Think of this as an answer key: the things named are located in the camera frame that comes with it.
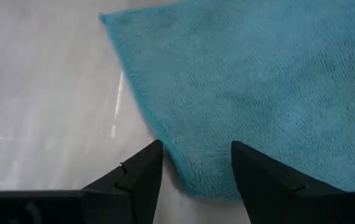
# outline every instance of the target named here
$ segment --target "blue microfiber towel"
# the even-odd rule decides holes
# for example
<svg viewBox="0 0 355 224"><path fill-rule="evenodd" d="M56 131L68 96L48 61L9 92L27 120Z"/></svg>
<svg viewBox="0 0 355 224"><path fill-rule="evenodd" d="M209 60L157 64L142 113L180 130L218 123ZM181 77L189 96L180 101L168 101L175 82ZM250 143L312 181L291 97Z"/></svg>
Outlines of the blue microfiber towel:
<svg viewBox="0 0 355 224"><path fill-rule="evenodd" d="M101 19L187 193L239 198L232 140L355 191L355 0L193 0Z"/></svg>

